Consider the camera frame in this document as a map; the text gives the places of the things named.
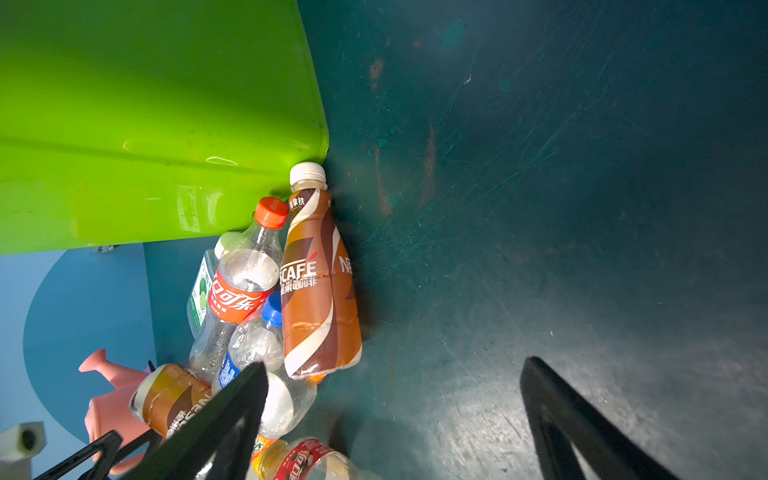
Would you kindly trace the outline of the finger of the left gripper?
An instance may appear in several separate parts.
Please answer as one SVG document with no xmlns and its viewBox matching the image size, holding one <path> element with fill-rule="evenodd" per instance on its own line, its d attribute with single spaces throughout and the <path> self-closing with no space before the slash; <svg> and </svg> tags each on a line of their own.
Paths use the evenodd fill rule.
<svg viewBox="0 0 768 480">
<path fill-rule="evenodd" d="M 96 454 L 99 455 L 99 458 L 96 462 L 92 463 L 89 470 L 81 475 L 81 479 L 106 479 L 115 463 L 122 441 L 122 437 L 116 431 L 109 431 L 54 467 L 38 475 L 35 477 L 35 480 L 62 479 L 76 467 L 90 461 Z"/>
<path fill-rule="evenodd" d="M 80 475 L 80 479 L 109 479 L 109 475 L 121 475 L 138 466 L 145 457 L 162 443 L 162 437 L 152 429 L 112 452 L 101 453 L 95 465 Z"/>
</svg>

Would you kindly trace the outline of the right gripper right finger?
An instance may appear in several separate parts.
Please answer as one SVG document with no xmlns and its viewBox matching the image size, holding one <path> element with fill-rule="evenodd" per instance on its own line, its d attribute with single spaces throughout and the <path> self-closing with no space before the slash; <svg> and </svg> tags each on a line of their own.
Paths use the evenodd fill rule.
<svg viewBox="0 0 768 480">
<path fill-rule="evenodd" d="M 546 362 L 528 357 L 520 389 L 542 476 L 582 479 L 578 450 L 600 479 L 674 479 Z"/>
</svg>

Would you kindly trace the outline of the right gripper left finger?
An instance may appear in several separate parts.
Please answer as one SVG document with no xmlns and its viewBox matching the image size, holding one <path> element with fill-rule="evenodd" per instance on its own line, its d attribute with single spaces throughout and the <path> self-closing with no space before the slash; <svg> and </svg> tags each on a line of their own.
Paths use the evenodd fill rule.
<svg viewBox="0 0 768 480">
<path fill-rule="evenodd" d="M 243 479 L 268 392 L 262 363 L 245 368 L 126 479 Z"/>
</svg>

